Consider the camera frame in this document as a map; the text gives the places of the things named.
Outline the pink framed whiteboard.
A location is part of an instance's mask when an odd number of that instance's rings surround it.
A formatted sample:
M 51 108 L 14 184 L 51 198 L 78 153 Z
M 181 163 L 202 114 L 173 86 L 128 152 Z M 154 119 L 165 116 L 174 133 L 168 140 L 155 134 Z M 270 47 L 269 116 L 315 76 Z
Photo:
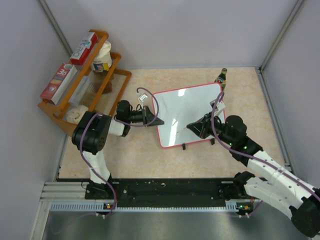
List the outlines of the pink framed whiteboard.
M 212 111 L 210 102 L 222 91 L 219 83 L 207 83 L 185 88 L 156 92 L 158 105 L 152 102 L 153 109 L 164 125 L 157 127 L 162 148 L 178 147 L 182 144 L 202 142 L 191 130 L 177 132 L 188 124 L 201 119 Z

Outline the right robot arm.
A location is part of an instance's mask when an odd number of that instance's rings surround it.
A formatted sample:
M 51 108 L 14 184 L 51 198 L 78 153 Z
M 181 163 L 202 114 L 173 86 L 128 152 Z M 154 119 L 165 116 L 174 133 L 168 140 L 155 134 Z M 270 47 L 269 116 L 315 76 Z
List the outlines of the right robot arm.
M 239 198 L 258 198 L 286 215 L 302 234 L 313 238 L 320 233 L 320 190 L 299 179 L 276 162 L 247 136 L 247 126 L 238 115 L 225 122 L 209 113 L 188 124 L 201 139 L 213 136 L 232 157 L 258 173 L 242 172 L 234 177 L 233 192 Z

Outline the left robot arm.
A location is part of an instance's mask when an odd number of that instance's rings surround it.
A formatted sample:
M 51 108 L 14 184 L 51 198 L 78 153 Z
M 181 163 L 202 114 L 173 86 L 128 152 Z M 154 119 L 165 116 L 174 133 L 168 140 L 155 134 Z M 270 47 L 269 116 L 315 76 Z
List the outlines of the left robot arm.
M 114 187 L 107 181 L 111 177 L 105 162 L 103 148 L 107 136 L 126 137 L 131 127 L 161 126 L 165 122 L 152 113 L 147 105 L 140 104 L 136 109 L 127 100 L 117 103 L 116 115 L 111 117 L 92 111 L 85 111 L 72 133 L 71 141 L 80 151 L 90 171 L 90 180 L 98 184 L 96 192 L 102 198 L 109 198 Z

